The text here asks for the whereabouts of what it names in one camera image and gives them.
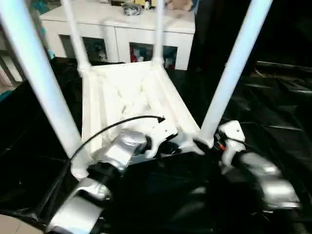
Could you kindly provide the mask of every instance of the black cable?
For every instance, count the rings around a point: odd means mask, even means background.
[[[89,139],[87,139],[82,145],[79,146],[78,149],[76,149],[76,151],[74,152],[73,156],[71,157],[70,160],[68,160],[64,167],[62,168],[58,178],[56,178],[56,180],[53,182],[53,185],[52,185],[52,190],[49,192],[49,194],[45,197],[46,201],[50,200],[51,199],[51,196],[53,195],[54,191],[55,190],[58,190],[60,188],[60,185],[61,183],[63,182],[65,176],[67,175],[68,173],[68,170],[71,166],[71,162],[74,160],[74,158],[77,156],[77,154],[83,149],[83,147],[88,144],[91,140],[93,140],[94,138],[96,138],[98,135],[100,135],[101,133],[113,128],[113,127],[116,127],[120,124],[123,124],[123,123],[126,123],[126,122],[129,122],[129,121],[132,121],[132,120],[136,120],[136,119],[141,119],[141,118],[157,118],[158,119],[158,122],[162,122],[165,120],[164,117],[159,117],[159,116],[137,116],[137,117],[132,117],[132,118],[127,118],[127,119],[124,119],[124,120],[121,120],[117,123],[114,123],[112,125],[109,125],[107,126],[106,128],[103,128],[102,130],[98,131],[97,133],[95,133],[93,136],[91,136]]]
[[[101,133],[106,132],[107,130],[114,128],[120,124],[132,121],[132,120],[136,120],[136,119],[140,119],[140,118],[157,118],[158,122],[162,122],[163,120],[165,120],[164,117],[159,117],[159,116],[137,116],[137,117],[132,117],[132,118],[127,118],[124,120],[121,120],[119,122],[116,122],[112,125],[107,126],[106,128],[103,128],[102,130],[98,131],[97,133],[95,133],[92,137],[90,137],[89,139],[87,139],[82,145],[79,146],[79,148],[74,152],[73,156],[70,159],[70,162],[72,162],[74,160],[74,158],[76,157],[76,155],[84,148],[84,146],[86,144],[88,144],[91,140],[93,140],[94,138],[96,138],[98,135],[100,135]]]
[[[243,144],[244,146],[246,146],[247,148],[259,153],[260,155],[263,155],[264,153],[262,151],[260,151],[259,149],[255,148],[254,146],[250,145],[250,144],[247,144],[246,142],[242,141],[242,140],[237,140],[237,139],[233,139],[233,138],[229,138],[227,137],[228,140],[233,140],[233,141],[236,141],[238,143],[241,143]]]

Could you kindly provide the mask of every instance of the white drawer unit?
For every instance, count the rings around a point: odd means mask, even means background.
[[[125,16],[119,6],[98,0],[72,1],[78,30],[86,45],[89,60],[131,62],[133,48],[142,61],[151,59],[156,11],[142,10],[139,16]],[[74,57],[69,39],[70,29],[63,7],[40,16],[49,49],[57,57]],[[186,70],[188,67],[195,17],[193,12],[165,10],[164,60],[165,66]]]

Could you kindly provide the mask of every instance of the stuffed toy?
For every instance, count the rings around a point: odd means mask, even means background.
[[[192,0],[167,0],[167,6],[170,10],[189,11],[193,6]]]

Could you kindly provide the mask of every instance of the white plastic rod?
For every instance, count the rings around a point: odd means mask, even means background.
[[[81,145],[81,138],[24,0],[0,0],[0,19],[29,83],[70,158]],[[91,157],[82,150],[73,160],[73,175],[87,176],[90,161]]]
[[[156,31],[155,31],[155,42],[154,52],[152,61],[156,64],[163,64],[163,31],[164,31],[164,0],[157,0],[156,6]]]
[[[74,52],[76,55],[77,63],[78,63],[78,71],[86,71],[91,68],[90,62],[87,57],[86,48],[80,37],[80,33],[77,28],[77,24],[75,21],[73,9],[70,3],[70,0],[61,0],[64,13],[67,16],[69,28],[70,28],[70,39],[72,41],[72,45],[74,48]]]
[[[252,0],[213,100],[201,126],[200,136],[212,147],[214,134],[261,30],[273,0]]]

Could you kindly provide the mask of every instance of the black plastic sheet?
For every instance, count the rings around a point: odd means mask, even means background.
[[[81,129],[77,65],[57,58],[52,66]],[[200,126],[219,77],[184,71],[169,76]],[[304,217],[311,213],[311,80],[242,77],[222,120],[237,119],[247,143],[279,165],[304,203]],[[0,113],[0,213],[44,229],[77,182],[67,173],[57,183],[67,157],[27,82],[0,102]],[[109,227],[116,233],[280,232],[280,217],[273,223],[251,215],[250,191],[219,175],[209,157],[175,156],[131,167]]]

